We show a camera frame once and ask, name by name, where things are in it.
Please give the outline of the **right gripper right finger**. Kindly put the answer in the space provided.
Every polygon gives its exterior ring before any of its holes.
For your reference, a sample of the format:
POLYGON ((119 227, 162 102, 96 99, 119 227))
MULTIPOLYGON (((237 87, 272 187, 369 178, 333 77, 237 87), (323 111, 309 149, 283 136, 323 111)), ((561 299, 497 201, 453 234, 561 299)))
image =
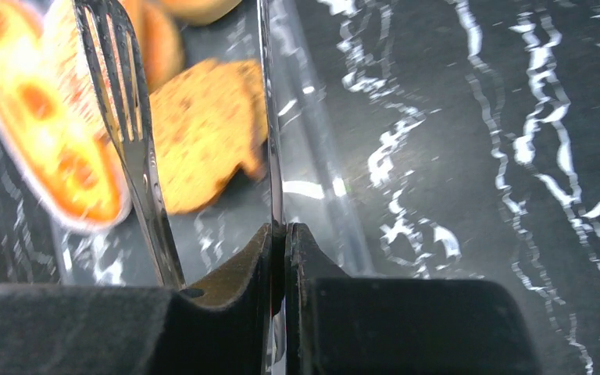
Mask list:
POLYGON ((511 294, 488 280, 351 277, 293 223, 285 240, 289 374, 539 374, 511 294))

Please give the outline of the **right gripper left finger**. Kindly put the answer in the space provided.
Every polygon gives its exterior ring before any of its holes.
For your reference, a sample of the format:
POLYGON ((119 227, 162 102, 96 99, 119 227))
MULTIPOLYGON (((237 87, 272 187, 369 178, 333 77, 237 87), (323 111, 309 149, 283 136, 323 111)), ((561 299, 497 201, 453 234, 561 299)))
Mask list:
POLYGON ((0 374, 262 374, 271 240, 182 291, 0 284, 0 374))

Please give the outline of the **fake crusted bread slice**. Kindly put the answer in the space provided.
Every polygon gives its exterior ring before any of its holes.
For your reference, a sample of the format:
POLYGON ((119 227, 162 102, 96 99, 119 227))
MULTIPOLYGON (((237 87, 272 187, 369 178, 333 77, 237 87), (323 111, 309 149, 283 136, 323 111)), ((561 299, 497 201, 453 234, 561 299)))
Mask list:
POLYGON ((262 71, 254 59, 206 59, 150 96, 162 197, 172 215, 199 211, 238 171, 264 177, 262 71))

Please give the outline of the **fake long baguette roll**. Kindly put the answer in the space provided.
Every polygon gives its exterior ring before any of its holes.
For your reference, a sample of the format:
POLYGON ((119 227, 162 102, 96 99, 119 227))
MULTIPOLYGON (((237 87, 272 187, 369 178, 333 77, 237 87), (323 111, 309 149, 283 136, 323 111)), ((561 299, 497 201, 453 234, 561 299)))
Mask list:
POLYGON ((0 139, 29 189, 61 224, 104 230, 130 212, 112 147, 63 103, 39 53, 42 28, 20 1, 0 1, 0 139))

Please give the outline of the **orange fake donut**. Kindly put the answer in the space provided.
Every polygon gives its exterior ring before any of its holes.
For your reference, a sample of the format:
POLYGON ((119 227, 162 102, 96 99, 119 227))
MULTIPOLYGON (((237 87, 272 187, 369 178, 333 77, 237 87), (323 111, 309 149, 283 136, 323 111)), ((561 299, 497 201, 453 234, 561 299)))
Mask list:
POLYGON ((161 3, 169 13, 190 25, 205 26, 227 15, 241 0, 162 0, 161 3))

